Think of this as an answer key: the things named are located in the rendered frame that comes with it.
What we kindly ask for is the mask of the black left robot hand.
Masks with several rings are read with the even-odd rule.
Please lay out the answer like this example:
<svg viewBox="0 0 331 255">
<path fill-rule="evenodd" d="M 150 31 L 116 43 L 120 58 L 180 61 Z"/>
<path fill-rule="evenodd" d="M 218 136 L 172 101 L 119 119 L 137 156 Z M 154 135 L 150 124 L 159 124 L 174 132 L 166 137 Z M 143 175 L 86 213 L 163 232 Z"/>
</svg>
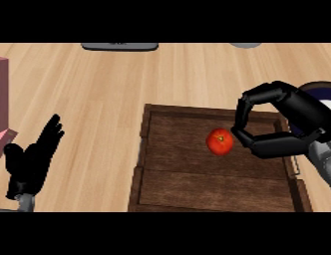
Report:
<svg viewBox="0 0 331 255">
<path fill-rule="evenodd" d="M 60 116 L 52 114 L 38 139 L 26 148 L 17 143 L 4 146 L 5 169 L 9 173 L 5 197 L 11 200 L 18 195 L 36 195 L 42 189 L 54 152 L 64 135 Z"/>
</svg>

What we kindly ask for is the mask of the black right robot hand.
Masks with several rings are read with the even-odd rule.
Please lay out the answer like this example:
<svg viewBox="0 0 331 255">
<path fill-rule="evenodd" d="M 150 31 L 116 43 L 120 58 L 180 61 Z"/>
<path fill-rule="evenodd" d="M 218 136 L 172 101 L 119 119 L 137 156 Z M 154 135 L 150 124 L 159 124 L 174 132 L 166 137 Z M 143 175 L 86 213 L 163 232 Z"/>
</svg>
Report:
<svg viewBox="0 0 331 255">
<path fill-rule="evenodd" d="M 248 114 L 255 105 L 271 103 L 299 134 L 280 131 L 252 135 L 246 130 Z M 258 85 L 237 99 L 230 131 L 258 158 L 305 154 L 313 141 L 331 141 L 331 110 L 304 91 L 274 81 Z"/>
</svg>

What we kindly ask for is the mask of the red tomato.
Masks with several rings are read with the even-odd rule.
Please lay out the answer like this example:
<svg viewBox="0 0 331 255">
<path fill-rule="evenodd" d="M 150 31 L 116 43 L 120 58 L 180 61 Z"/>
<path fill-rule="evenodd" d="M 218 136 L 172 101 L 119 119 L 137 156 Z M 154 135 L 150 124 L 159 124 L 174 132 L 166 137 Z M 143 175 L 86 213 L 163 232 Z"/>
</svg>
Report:
<svg viewBox="0 0 331 255">
<path fill-rule="evenodd" d="M 233 147 L 233 138 L 228 131 L 224 128 L 215 128 L 206 136 L 205 144 L 215 155 L 228 154 Z"/>
</svg>

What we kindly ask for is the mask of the dark brown wooden tray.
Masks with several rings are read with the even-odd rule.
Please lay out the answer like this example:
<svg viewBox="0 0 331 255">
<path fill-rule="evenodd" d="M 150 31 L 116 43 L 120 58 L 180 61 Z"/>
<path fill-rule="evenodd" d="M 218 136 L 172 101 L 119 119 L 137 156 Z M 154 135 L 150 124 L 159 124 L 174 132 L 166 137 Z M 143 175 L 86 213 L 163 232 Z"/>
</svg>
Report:
<svg viewBox="0 0 331 255">
<path fill-rule="evenodd" d="M 308 212 L 290 159 L 261 159 L 239 143 L 216 156 L 205 139 L 234 111 L 146 105 L 128 210 Z"/>
</svg>

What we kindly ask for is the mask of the grey round object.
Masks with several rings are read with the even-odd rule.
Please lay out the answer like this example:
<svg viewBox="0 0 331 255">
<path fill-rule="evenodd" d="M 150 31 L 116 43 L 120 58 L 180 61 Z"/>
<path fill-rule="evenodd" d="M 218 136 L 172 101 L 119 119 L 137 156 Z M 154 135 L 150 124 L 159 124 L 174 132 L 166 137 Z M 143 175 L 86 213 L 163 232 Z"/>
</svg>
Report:
<svg viewBox="0 0 331 255">
<path fill-rule="evenodd" d="M 230 45 L 239 49 L 252 49 L 261 45 L 261 43 L 230 43 Z"/>
</svg>

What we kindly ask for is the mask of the dark grey flat appliance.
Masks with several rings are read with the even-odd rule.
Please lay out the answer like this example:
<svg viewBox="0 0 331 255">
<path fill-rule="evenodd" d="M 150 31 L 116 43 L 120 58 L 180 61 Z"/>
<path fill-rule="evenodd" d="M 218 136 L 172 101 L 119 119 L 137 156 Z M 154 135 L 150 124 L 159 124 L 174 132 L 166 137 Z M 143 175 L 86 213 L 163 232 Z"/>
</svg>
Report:
<svg viewBox="0 0 331 255">
<path fill-rule="evenodd" d="M 157 43 L 82 43 L 85 50 L 94 51 L 153 51 L 157 47 Z"/>
</svg>

